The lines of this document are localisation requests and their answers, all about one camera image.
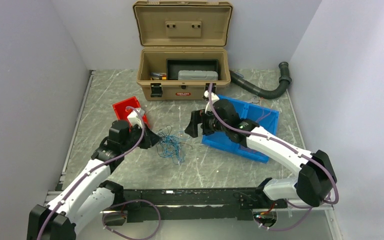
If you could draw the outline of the blue two-compartment plastic bin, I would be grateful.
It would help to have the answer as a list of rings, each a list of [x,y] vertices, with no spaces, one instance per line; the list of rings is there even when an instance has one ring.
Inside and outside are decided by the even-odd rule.
[[[223,95],[219,95],[218,97],[220,99],[229,100],[241,118],[247,118],[258,123],[272,135],[277,134],[279,121],[279,112],[277,110],[247,103],[245,101],[233,99]],[[230,141],[223,132],[216,132],[209,136],[204,135],[201,143],[208,147],[235,154],[256,162],[266,164],[269,161],[269,157],[261,152],[245,148],[238,143]]]

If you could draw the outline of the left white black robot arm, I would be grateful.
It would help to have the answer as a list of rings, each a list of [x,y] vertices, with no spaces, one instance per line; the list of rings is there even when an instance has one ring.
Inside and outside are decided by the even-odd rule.
[[[115,120],[85,168],[66,189],[29,213],[28,240],[75,240],[80,231],[104,209],[117,210],[124,201],[122,185],[108,177],[136,148],[149,149],[160,137],[147,124]]]

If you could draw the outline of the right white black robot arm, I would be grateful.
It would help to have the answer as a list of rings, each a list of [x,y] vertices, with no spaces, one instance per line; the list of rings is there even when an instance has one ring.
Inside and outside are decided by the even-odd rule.
[[[255,194],[260,207],[267,208],[276,200],[286,199],[300,199],[311,207],[336,203],[327,199],[331,191],[338,192],[338,180],[326,152],[311,152],[294,146],[256,121],[241,118],[227,99],[209,102],[204,109],[191,112],[184,131],[196,138],[199,129],[204,136],[222,132],[231,142],[262,153],[295,174],[294,178],[266,178],[259,186],[261,190]]]

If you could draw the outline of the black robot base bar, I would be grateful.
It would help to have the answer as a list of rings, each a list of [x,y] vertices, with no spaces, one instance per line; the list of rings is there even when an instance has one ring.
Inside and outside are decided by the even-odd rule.
[[[105,211],[124,213],[128,223],[153,220],[252,220],[252,213],[286,209],[285,200],[270,200],[255,187],[124,189]]]

